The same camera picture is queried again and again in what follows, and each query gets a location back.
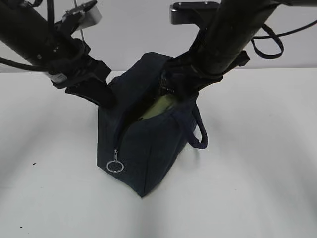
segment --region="bag strap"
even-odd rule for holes
[[[275,32],[269,26],[264,24],[262,29],[264,31],[266,31],[268,33],[268,35],[277,43],[277,45],[281,49],[281,52],[277,53],[277,54],[274,54],[274,55],[265,54],[265,53],[263,53],[262,51],[260,51],[257,48],[254,39],[252,39],[251,42],[252,42],[252,45],[253,45],[253,48],[254,48],[255,52],[258,54],[258,56],[260,56],[260,57],[262,57],[264,59],[276,59],[276,58],[280,57],[284,53],[284,50],[285,50],[283,42],[281,41],[281,39],[275,34]]]
[[[201,142],[199,142],[199,140],[195,137],[194,133],[192,132],[191,125],[186,119],[186,116],[184,116],[184,114],[180,111],[177,111],[173,114],[174,119],[176,120],[181,130],[185,134],[185,137],[188,140],[188,143],[194,148],[198,148],[201,150],[206,149],[208,146],[208,135],[203,125],[202,117],[200,115],[197,104],[195,104],[195,107],[193,109],[193,116],[202,134]]]

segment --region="black tube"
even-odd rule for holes
[[[222,75],[279,4],[270,0],[222,0],[206,37],[194,54],[194,67]]]
[[[78,51],[62,37],[53,36],[47,21],[34,9],[11,10],[2,0],[0,41],[37,66],[60,58],[72,58]]]

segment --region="white table surface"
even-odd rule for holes
[[[316,75],[236,70],[205,89],[208,149],[187,146],[141,199],[96,166],[97,106],[0,74],[0,238],[317,237]]]

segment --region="metal ring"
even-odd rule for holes
[[[110,166],[112,163],[118,163],[118,164],[120,164],[120,165],[122,166],[122,168],[121,168],[120,170],[111,170],[111,169],[109,168],[109,166]],[[109,161],[109,162],[107,163],[107,170],[109,170],[109,171],[112,172],[112,173],[117,174],[117,173],[120,173],[120,172],[122,172],[122,171],[124,170],[124,165],[123,165],[123,163],[121,163],[121,162],[118,161],[118,160],[111,160],[111,161]]]

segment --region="zipper pull ring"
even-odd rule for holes
[[[124,170],[124,164],[122,162],[118,161],[118,153],[119,153],[119,151],[117,149],[115,149],[114,150],[114,157],[113,157],[114,160],[111,160],[107,163],[107,170],[110,171],[111,173],[114,173],[114,174],[120,173]],[[112,170],[112,169],[110,169],[111,164],[113,164],[113,165],[117,164],[121,168],[118,170]]]

